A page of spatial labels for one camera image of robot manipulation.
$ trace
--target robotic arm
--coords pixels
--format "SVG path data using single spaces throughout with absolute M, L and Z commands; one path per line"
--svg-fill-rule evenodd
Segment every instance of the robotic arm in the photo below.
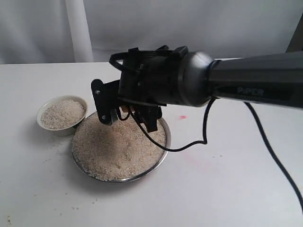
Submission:
M 99 120 L 108 125 L 124 120 L 119 107 L 131 106 L 147 131 L 156 131 L 160 106 L 199 107 L 211 98 L 303 108 L 303 52 L 220 61 L 186 46 L 162 46 L 116 53 L 109 63 L 120 80 L 91 83 Z

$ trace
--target bowl rim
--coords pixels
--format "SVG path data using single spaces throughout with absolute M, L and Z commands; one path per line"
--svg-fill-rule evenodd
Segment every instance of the bowl rim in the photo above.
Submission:
M 41 114 L 41 116 L 42 116 L 42 114 L 47 110 L 47 109 L 45 109 L 45 110 L 43 111 L 43 113 L 41 113 L 41 112 L 42 112 L 42 109 L 43 109 L 45 106 L 49 105 L 50 102 L 53 102 L 53 101 L 56 101 L 56 100 L 60 100 L 60 99 L 62 100 L 62 98 L 64 98 L 63 100 L 73 100 L 73 98 L 82 100 L 83 103 L 85 103 L 85 106 L 83 107 L 83 108 L 85 109 L 84 115 L 81 117 L 81 119 L 80 119 L 79 121 L 77 121 L 75 124 L 73 124 L 73 125 L 71 125 L 71 126 L 68 126 L 68 127 L 62 128 L 62 129 L 49 129 L 49 128 L 45 127 L 45 126 L 41 123 L 41 117 L 39 118 L 39 114 Z M 37 115 L 36 115 L 36 121 L 37 121 L 38 125 L 39 125 L 41 128 L 45 129 L 45 130 L 48 130 L 48 131 L 62 131 L 62 130 L 65 130 L 65 129 L 70 129 L 70 128 L 74 127 L 75 125 L 79 124 L 81 121 L 83 121 L 83 119 L 84 119 L 84 118 L 86 117 L 86 115 L 87 115 L 87 112 L 88 112 L 88 104 L 87 104 L 87 102 L 86 102 L 83 98 L 81 98 L 80 96 L 72 96 L 72 95 L 58 96 L 58 97 L 56 97 L 56 98 L 52 98 L 52 99 L 48 100 L 46 103 L 44 103 L 44 104 L 39 108 L 39 110 L 38 110 L 38 112 L 37 112 Z
M 93 115 L 97 114 L 97 112 L 94 112 L 92 113 L 90 116 L 88 116 L 87 118 L 89 117 L 92 117 Z M 165 131 L 165 147 L 166 148 L 170 148 L 170 144 L 171 144 L 171 134 L 170 134 L 170 130 L 169 130 L 169 126 L 167 125 L 166 121 L 163 119 L 163 118 L 160 118 L 158 120 L 160 122 L 160 124 L 162 125 L 164 131 Z M 132 177 L 128 177 L 128 178 L 124 178 L 124 179 L 115 179 L 115 180 L 110 180 L 110 181 L 103 181 L 103 180 L 99 180 L 97 179 L 96 177 L 93 177 L 91 175 L 88 174 L 87 171 L 85 171 L 83 169 L 83 167 L 80 165 L 79 161 L 76 160 L 76 157 L 74 156 L 74 153 L 73 153 L 73 150 L 72 150 L 72 144 L 73 144 L 73 139 L 71 140 L 71 156 L 72 156 L 72 159 L 74 160 L 74 163 L 76 164 L 76 166 L 84 173 L 86 174 L 87 176 L 97 180 L 97 181 L 101 181 L 101 182 L 105 182 L 105 183 L 126 183 L 126 182 L 132 182 L 132 181 L 135 181 L 135 180 L 138 180 L 148 174 L 150 174 L 152 171 L 154 171 L 157 167 L 159 167 L 162 162 L 164 161 L 164 159 L 166 158 L 167 154 L 168 154 L 168 151 L 166 150 L 163 150 L 163 154 L 162 156 L 160 157 L 160 159 L 149 169 L 145 170 L 143 173 L 140 173 L 139 175 L 136 175 L 136 176 L 132 176 Z

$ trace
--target piper logo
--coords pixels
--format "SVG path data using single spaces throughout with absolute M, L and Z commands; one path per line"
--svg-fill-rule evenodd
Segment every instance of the piper logo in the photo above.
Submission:
M 264 90 L 259 88 L 238 87 L 238 94 L 246 96 L 263 96 Z

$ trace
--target white backdrop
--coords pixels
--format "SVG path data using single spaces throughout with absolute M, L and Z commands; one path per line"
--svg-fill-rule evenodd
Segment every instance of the white backdrop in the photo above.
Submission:
M 107 61 L 132 47 L 285 52 L 302 0 L 0 0 L 0 63 Z

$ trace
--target scattered rice grains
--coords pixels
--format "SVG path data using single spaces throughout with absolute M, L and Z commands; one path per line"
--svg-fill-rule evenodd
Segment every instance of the scattered rice grains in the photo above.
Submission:
M 48 129 L 64 129 L 76 124 L 84 114 L 84 108 L 79 102 L 62 100 L 45 110 L 41 123 Z
M 158 131 L 149 135 L 164 146 L 164 128 L 159 121 L 157 126 Z M 159 161 L 164 151 L 146 138 L 131 117 L 107 126 L 100 123 L 95 113 L 78 127 L 72 152 L 90 176 L 111 181 L 145 172 Z

